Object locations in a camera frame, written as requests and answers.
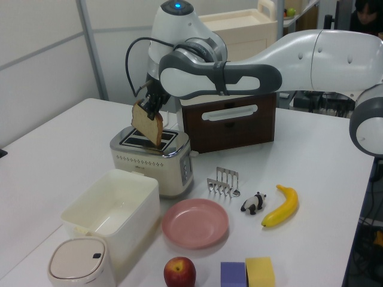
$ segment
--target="banana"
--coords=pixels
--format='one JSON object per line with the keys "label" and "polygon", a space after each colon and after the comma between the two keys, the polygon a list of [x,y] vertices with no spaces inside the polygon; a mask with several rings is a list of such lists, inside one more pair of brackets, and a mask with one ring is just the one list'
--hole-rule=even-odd
{"label": "banana", "polygon": [[294,188],[283,187],[279,184],[276,187],[286,196],[286,201],[263,218],[262,225],[265,227],[273,227],[283,222],[294,213],[299,205],[298,193]]}

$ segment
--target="blue cube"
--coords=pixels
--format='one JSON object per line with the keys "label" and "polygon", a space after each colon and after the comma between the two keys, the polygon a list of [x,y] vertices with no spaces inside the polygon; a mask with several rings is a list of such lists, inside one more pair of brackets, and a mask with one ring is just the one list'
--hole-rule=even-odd
{"label": "blue cube", "polygon": [[247,287],[244,262],[221,262],[221,287]]}

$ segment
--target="apple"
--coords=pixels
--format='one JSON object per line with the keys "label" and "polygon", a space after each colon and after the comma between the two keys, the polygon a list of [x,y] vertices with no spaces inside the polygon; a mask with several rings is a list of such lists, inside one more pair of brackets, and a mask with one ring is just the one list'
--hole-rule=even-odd
{"label": "apple", "polygon": [[166,263],[163,277],[167,287],[194,287],[196,267],[187,257],[174,257]]}
{"label": "apple", "polygon": [[295,9],[294,8],[289,8],[286,11],[287,17],[294,17],[295,16]]}

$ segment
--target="toaster slot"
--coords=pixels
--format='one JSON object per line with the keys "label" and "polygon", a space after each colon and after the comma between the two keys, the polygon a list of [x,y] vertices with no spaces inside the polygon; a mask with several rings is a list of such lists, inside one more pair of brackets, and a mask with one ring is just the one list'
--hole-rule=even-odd
{"label": "toaster slot", "polygon": [[176,136],[176,132],[164,130],[161,137],[161,144],[155,146],[155,144],[149,141],[142,133],[134,129],[120,142],[120,145],[164,151]]}
{"label": "toaster slot", "polygon": [[161,142],[160,146],[155,146],[151,141],[146,138],[127,138],[123,145],[137,146],[140,148],[151,148],[162,150],[166,146],[166,142]]}

